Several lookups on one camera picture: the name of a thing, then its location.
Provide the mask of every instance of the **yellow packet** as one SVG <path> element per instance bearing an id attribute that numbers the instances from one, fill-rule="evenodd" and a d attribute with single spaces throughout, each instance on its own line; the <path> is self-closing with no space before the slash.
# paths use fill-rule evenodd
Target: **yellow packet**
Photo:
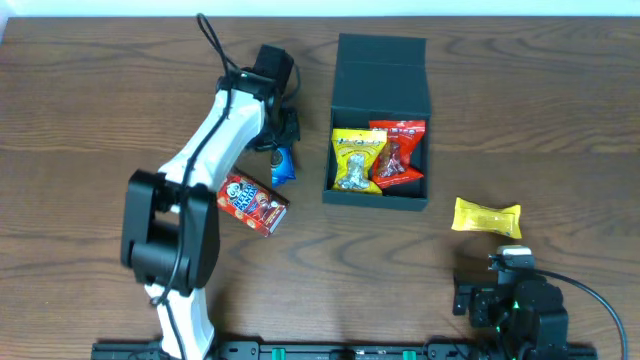
<path id="1" fill-rule="evenodd" d="M 520 205 L 491 209 L 460 198 L 456 199 L 456 214 L 451 229 L 456 231 L 490 231 L 514 239 L 520 233 Z"/>
<path id="2" fill-rule="evenodd" d="M 387 142 L 387 132 L 333 129 L 331 142 L 338 163 L 336 182 L 331 189 L 382 195 L 378 185 L 369 180 L 369 169 Z"/>

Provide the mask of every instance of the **box lid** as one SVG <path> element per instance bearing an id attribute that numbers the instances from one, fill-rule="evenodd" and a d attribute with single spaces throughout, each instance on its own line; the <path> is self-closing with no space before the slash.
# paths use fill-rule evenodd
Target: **box lid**
<path id="1" fill-rule="evenodd" d="M 429 118 L 426 40 L 340 34 L 332 108 Z"/>

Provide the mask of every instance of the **candy package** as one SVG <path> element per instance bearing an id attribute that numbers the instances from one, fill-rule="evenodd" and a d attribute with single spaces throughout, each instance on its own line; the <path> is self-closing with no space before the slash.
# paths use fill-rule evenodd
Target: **candy package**
<path id="1" fill-rule="evenodd" d="M 387 132 L 387 144 L 373 165 L 373 181 L 381 188 L 404 184 L 424 175 L 412 168 L 411 153 L 426 131 L 425 121 L 370 121 L 374 130 Z"/>
<path id="2" fill-rule="evenodd" d="M 271 155 L 271 185 L 277 187 L 295 178 L 296 171 L 293 167 L 291 148 L 277 148 Z"/>
<path id="3" fill-rule="evenodd" d="M 218 208 L 264 236 L 276 229 L 289 202 L 256 180 L 233 169 L 218 192 Z"/>
<path id="4" fill-rule="evenodd" d="M 387 141 L 387 133 L 377 130 L 333 129 L 331 142 L 338 171 L 333 190 L 382 195 L 369 180 L 369 169 Z"/>
<path id="5" fill-rule="evenodd" d="M 514 239 L 520 233 L 520 205 L 491 209 L 460 198 L 456 199 L 456 214 L 451 229 L 457 231 L 490 231 Z"/>

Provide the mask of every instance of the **green strip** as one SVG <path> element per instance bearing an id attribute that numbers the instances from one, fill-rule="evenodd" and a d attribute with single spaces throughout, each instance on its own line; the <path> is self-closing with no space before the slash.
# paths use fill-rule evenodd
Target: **green strip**
<path id="1" fill-rule="evenodd" d="M 415 351 L 403 351 L 402 352 L 402 360 L 416 360 L 416 352 Z"/>
<path id="2" fill-rule="evenodd" d="M 287 352 L 284 349 L 271 350 L 271 360 L 286 360 Z"/>

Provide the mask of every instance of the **table surface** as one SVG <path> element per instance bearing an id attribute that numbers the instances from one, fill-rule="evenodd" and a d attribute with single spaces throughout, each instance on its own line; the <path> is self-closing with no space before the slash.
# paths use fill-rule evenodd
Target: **table surface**
<path id="1" fill-rule="evenodd" d="M 621 314 L 640 356 L 640 20 L 213 19 L 230 57 L 262 43 L 300 66 L 290 212 L 270 238 L 221 215 L 207 285 L 218 331 L 265 341 L 421 343 L 472 336 L 454 268 L 514 241 L 450 229 L 456 196 L 522 204 L 540 268 Z M 340 32 L 428 38 L 431 202 L 423 212 L 324 205 Z M 191 18 L 11 19 L 0 46 L 0 354 L 86 359 L 98 339 L 160 334 L 119 261 L 124 193 L 208 114 L 219 58 Z M 269 181 L 269 155 L 238 164 Z M 619 356 L 614 323 L 560 284 L 570 339 Z"/>

